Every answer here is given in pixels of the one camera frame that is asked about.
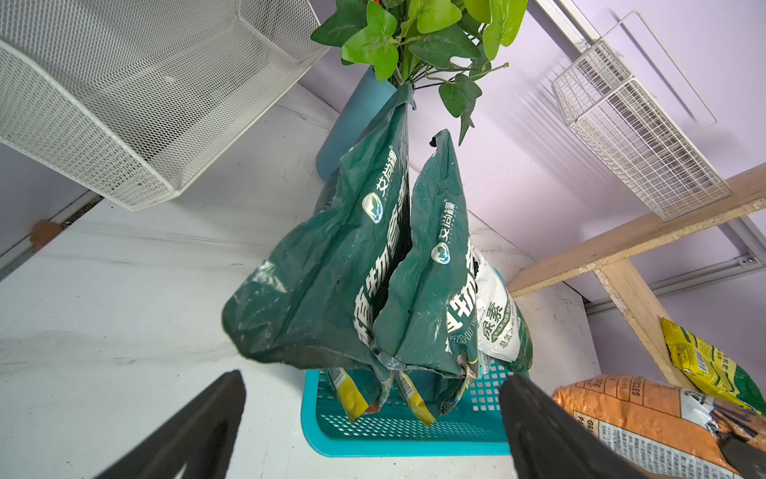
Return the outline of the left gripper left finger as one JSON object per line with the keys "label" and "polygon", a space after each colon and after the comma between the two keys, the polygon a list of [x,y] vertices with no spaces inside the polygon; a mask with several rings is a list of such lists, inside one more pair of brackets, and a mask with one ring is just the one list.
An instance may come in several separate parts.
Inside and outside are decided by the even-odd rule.
{"label": "left gripper left finger", "polygon": [[223,478],[247,391],[238,370],[222,374],[101,478]]}

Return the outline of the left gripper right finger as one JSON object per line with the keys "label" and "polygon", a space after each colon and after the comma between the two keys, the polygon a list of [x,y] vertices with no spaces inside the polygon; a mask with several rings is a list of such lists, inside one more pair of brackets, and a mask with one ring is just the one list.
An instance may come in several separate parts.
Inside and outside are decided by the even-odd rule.
{"label": "left gripper right finger", "polygon": [[648,478],[603,445],[530,379],[499,389],[504,429],[520,478]]}

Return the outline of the white green small bag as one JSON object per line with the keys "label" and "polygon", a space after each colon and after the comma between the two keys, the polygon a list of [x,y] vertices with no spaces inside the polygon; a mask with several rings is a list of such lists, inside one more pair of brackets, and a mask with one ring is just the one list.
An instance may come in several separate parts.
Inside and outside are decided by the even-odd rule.
{"label": "white green small bag", "polygon": [[479,251],[476,256],[478,349],[508,371],[526,373],[534,360],[528,325],[498,271]]}

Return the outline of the orange green snack bag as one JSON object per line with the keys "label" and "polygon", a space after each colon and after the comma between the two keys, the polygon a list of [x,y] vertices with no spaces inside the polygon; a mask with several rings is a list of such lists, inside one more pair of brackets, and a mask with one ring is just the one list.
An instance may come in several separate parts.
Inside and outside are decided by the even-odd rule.
{"label": "orange green snack bag", "polygon": [[656,475],[741,478],[724,445],[765,453],[763,416],[640,376],[597,376],[557,388],[552,400],[608,449]]}

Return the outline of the teal plastic basket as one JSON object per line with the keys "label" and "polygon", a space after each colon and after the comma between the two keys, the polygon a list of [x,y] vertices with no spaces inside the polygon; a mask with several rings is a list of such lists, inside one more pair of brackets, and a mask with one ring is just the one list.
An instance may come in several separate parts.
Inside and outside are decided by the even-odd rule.
{"label": "teal plastic basket", "polygon": [[499,389],[511,372],[478,349],[476,379],[449,413],[427,426],[394,383],[374,414],[350,420],[336,397],[339,375],[311,370],[301,409],[307,442],[329,457],[491,456],[510,452]]}

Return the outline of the dark green soil bag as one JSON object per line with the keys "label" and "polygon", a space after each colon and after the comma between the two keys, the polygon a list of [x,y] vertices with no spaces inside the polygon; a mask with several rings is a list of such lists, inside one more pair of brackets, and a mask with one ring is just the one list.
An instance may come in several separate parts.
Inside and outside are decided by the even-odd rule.
{"label": "dark green soil bag", "polygon": [[478,261],[464,188],[450,132],[436,134],[431,145],[435,152],[412,192],[412,247],[391,275],[373,342],[427,426],[455,408],[478,373]]}
{"label": "dark green soil bag", "polygon": [[411,249],[408,111],[400,87],[342,156],[312,217],[294,228],[223,308],[237,351],[322,370],[346,417],[377,413],[393,386],[373,325]]}

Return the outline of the yellow green fertilizer bag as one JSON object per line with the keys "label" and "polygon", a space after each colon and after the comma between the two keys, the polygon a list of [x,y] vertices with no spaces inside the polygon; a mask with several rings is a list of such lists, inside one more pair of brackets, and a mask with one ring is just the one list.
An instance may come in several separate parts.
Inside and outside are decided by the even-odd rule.
{"label": "yellow green fertilizer bag", "polygon": [[673,321],[660,319],[673,365],[700,391],[760,415],[765,399],[751,376],[730,356]]}

